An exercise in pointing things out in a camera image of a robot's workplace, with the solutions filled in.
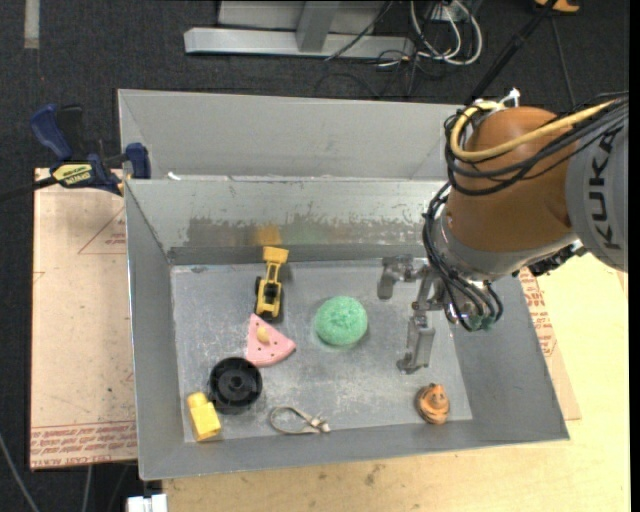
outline wire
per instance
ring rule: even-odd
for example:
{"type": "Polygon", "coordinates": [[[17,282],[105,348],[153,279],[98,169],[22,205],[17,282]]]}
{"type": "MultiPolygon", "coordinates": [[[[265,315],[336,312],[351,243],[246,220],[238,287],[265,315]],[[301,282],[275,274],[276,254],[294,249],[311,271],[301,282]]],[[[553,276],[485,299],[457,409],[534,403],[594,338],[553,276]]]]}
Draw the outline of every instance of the wire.
{"type": "Polygon", "coordinates": [[[596,105],[595,107],[586,108],[584,110],[576,112],[575,114],[560,117],[552,123],[545,124],[540,128],[533,130],[532,132],[526,133],[524,135],[521,135],[520,137],[516,137],[515,139],[511,139],[510,141],[504,142],[502,144],[498,144],[497,146],[494,146],[492,148],[482,149],[479,151],[466,151],[460,146],[460,136],[463,129],[469,125],[471,118],[478,113],[486,113],[494,110],[499,106],[495,102],[481,102],[466,108],[463,115],[460,115],[457,118],[455,124],[453,125],[453,128],[451,129],[448,142],[451,147],[452,153],[456,157],[466,162],[478,162],[481,160],[486,160],[488,158],[503,155],[505,153],[508,153],[509,151],[512,151],[518,146],[521,146],[522,144],[534,141],[547,135],[553,135],[553,133],[558,130],[571,128],[573,124],[585,121],[607,106],[611,105],[612,101],[613,100],[606,101],[605,103],[596,105]]]}
{"type": "Polygon", "coordinates": [[[0,203],[8,201],[10,199],[14,199],[16,197],[30,194],[32,192],[35,192],[36,190],[40,190],[41,188],[50,187],[51,185],[55,185],[56,183],[58,183],[58,181],[50,176],[48,178],[41,179],[40,181],[35,181],[33,183],[29,183],[28,185],[10,190],[9,192],[3,192],[2,194],[0,194],[0,203]]]}
{"type": "Polygon", "coordinates": [[[106,512],[111,512],[113,510],[113,507],[118,499],[118,493],[120,492],[120,488],[122,487],[122,482],[124,482],[124,477],[127,476],[127,472],[131,467],[133,466],[128,464],[125,465],[122,472],[120,473],[120,478],[118,478],[116,486],[113,489],[113,493],[111,494],[111,498],[109,499],[109,504],[107,505],[106,512]]]}
{"type": "Polygon", "coordinates": [[[351,48],[353,48],[355,46],[355,44],[360,41],[360,39],[362,39],[367,32],[369,32],[369,30],[371,30],[371,28],[373,28],[373,26],[378,23],[382,17],[387,14],[387,12],[389,11],[389,9],[391,9],[391,6],[393,5],[393,2],[385,2],[383,4],[383,6],[380,8],[380,12],[378,13],[378,15],[374,18],[374,20],[369,23],[363,30],[362,32],[360,32],[355,38],[353,38],[353,40],[343,46],[342,48],[340,48],[337,52],[335,52],[333,55],[327,57],[325,59],[325,61],[329,61],[329,60],[333,60],[336,59],[338,57],[340,57],[342,54],[344,54],[345,52],[349,51],[351,48]]]}
{"type": "Polygon", "coordinates": [[[573,88],[571,87],[571,80],[569,79],[569,70],[567,69],[567,63],[564,59],[564,52],[562,51],[562,44],[560,43],[560,34],[558,33],[558,27],[556,25],[555,17],[551,16],[551,27],[553,27],[553,35],[556,39],[556,46],[558,47],[558,54],[560,56],[560,64],[562,66],[562,73],[564,74],[564,82],[567,85],[567,91],[569,92],[569,99],[571,104],[576,104],[576,99],[573,95],[573,88]]]}
{"type": "Polygon", "coordinates": [[[27,500],[27,503],[29,503],[29,506],[31,507],[31,510],[33,510],[33,512],[40,512],[35,502],[33,501],[33,498],[31,497],[31,494],[29,493],[27,486],[24,484],[24,481],[22,480],[22,478],[20,478],[20,474],[18,473],[18,470],[16,469],[16,466],[13,463],[13,460],[11,459],[11,455],[9,455],[9,450],[7,449],[7,445],[4,444],[4,438],[2,437],[2,433],[0,433],[0,449],[2,449],[2,453],[4,454],[4,458],[7,460],[7,464],[9,465],[9,469],[11,470],[11,474],[13,475],[13,478],[18,484],[18,487],[20,487],[20,490],[22,491],[22,495],[24,496],[24,499],[27,500]]]}
{"type": "MultiPolygon", "coordinates": [[[[504,188],[513,185],[517,181],[524,179],[534,179],[542,174],[557,167],[561,162],[567,160],[572,155],[582,151],[587,146],[592,144],[597,137],[593,136],[598,130],[611,129],[617,123],[628,118],[628,94],[624,93],[618,98],[611,100],[610,106],[600,111],[600,113],[592,118],[575,125],[571,130],[568,130],[564,134],[556,137],[549,144],[539,150],[535,155],[517,162],[512,165],[502,167],[500,169],[494,169],[491,171],[480,171],[475,163],[471,163],[471,170],[465,169],[458,165],[457,160],[451,148],[447,144],[445,147],[445,160],[447,162],[447,173],[449,175],[449,181],[453,188],[466,195],[480,196],[487,195],[503,190],[504,188]],[[536,172],[535,175],[529,175],[529,171],[541,160],[557,155],[558,152],[568,146],[580,141],[578,148],[572,149],[572,152],[568,155],[562,156],[556,159],[552,164],[545,169],[536,172]],[[489,179],[491,181],[498,182],[498,185],[493,187],[487,187],[483,189],[469,189],[460,185],[456,180],[456,175],[461,175],[467,178],[480,178],[489,179]],[[511,174],[509,178],[504,180],[497,180],[495,178],[511,174]]],[[[445,132],[448,132],[452,121],[445,122],[445,132]]]]}
{"type": "Polygon", "coordinates": [[[84,495],[82,497],[82,512],[87,512],[89,506],[89,494],[91,493],[91,480],[93,477],[93,466],[87,468],[87,480],[84,484],[84,495]]]}
{"type": "Polygon", "coordinates": [[[342,77],[342,78],[348,78],[350,80],[353,80],[354,82],[357,82],[358,84],[360,84],[363,88],[365,88],[367,91],[369,91],[369,93],[371,94],[371,96],[375,99],[381,99],[382,95],[381,93],[379,93],[378,91],[376,91],[373,86],[367,82],[364,78],[359,77],[357,75],[354,75],[352,73],[328,73],[326,75],[324,75],[320,80],[318,80],[315,84],[315,87],[313,89],[313,94],[314,96],[318,95],[318,89],[320,89],[320,86],[324,83],[325,80],[331,78],[331,77],[342,77]]]}
{"type": "Polygon", "coordinates": [[[419,57],[426,58],[426,59],[442,61],[447,64],[451,64],[453,66],[468,66],[470,64],[473,64],[476,60],[478,60],[478,58],[482,53],[482,48],[483,48],[482,30],[480,29],[480,25],[478,24],[475,17],[469,12],[469,10],[461,2],[459,2],[458,0],[454,0],[451,3],[451,5],[455,5],[458,9],[460,9],[464,13],[465,19],[471,24],[471,28],[472,28],[471,44],[473,46],[473,40],[475,40],[475,43],[476,43],[475,51],[473,52],[473,54],[470,57],[467,57],[462,60],[455,58],[458,56],[458,54],[461,52],[461,49],[462,49],[462,35],[460,34],[460,30],[458,29],[456,22],[451,17],[449,7],[443,6],[442,3],[438,4],[438,8],[440,9],[440,12],[444,12],[445,16],[448,18],[447,23],[451,27],[454,33],[455,40],[456,40],[456,47],[453,50],[447,50],[445,52],[440,52],[436,50],[434,46],[429,41],[427,41],[424,35],[424,28],[422,29],[420,28],[420,25],[418,23],[418,18],[416,16],[415,2],[411,1],[410,9],[409,9],[411,25],[413,27],[414,32],[418,36],[419,41],[422,43],[422,45],[426,47],[426,51],[424,50],[418,51],[417,55],[419,57]]]}
{"type": "Polygon", "coordinates": [[[393,86],[400,78],[406,78],[406,87],[404,91],[404,97],[406,99],[411,98],[417,94],[420,86],[420,80],[423,78],[429,80],[440,80],[445,74],[433,74],[425,69],[422,65],[422,61],[417,58],[417,52],[412,54],[402,50],[385,50],[380,53],[374,60],[367,61],[366,64],[373,64],[377,71],[390,73],[391,76],[387,80],[387,83],[380,91],[380,96],[386,97],[387,91],[393,86]],[[388,55],[397,55],[397,58],[388,60],[388,55]]]}
{"type": "Polygon", "coordinates": [[[452,316],[451,312],[445,308],[447,318],[450,321],[457,320],[467,331],[477,331],[478,329],[486,328],[495,323],[502,316],[504,308],[499,297],[492,290],[491,282],[485,281],[483,283],[483,287],[488,292],[487,295],[479,286],[463,279],[460,274],[448,265],[438,254],[434,246],[433,240],[431,239],[434,222],[440,210],[447,202],[450,188],[451,185],[449,183],[445,184],[430,201],[427,212],[423,215],[425,223],[422,229],[422,240],[427,252],[429,264],[431,268],[440,275],[446,294],[449,297],[449,305],[451,309],[453,309],[453,315],[455,315],[455,317],[452,316]],[[466,297],[473,305],[475,308],[474,315],[462,312],[455,291],[466,297]]]}

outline green ball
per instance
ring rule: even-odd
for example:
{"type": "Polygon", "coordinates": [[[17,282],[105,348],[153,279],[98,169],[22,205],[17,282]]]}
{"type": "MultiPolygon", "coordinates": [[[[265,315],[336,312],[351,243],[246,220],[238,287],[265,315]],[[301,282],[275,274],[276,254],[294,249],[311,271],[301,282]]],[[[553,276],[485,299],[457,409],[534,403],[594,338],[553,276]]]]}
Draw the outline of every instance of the green ball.
{"type": "Polygon", "coordinates": [[[320,306],[314,320],[316,333],[329,345],[346,346],[367,332],[367,312],[356,299],[333,297],[320,306]]]}

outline cardboard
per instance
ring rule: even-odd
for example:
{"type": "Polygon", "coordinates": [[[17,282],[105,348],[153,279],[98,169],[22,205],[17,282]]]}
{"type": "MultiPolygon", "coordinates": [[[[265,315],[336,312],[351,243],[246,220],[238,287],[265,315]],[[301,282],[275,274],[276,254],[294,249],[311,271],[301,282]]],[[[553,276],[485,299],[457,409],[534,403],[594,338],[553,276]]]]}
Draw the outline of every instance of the cardboard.
{"type": "Polygon", "coordinates": [[[518,277],[531,313],[533,326],[538,335],[540,348],[549,369],[553,388],[560,403],[562,415],[565,420],[579,420],[581,418],[580,407],[573,393],[558,340],[553,331],[553,323],[544,302],[543,291],[538,280],[528,268],[520,270],[518,277]]]}
{"type": "Polygon", "coordinates": [[[31,469],[137,457],[124,202],[34,196],[31,469]]]}

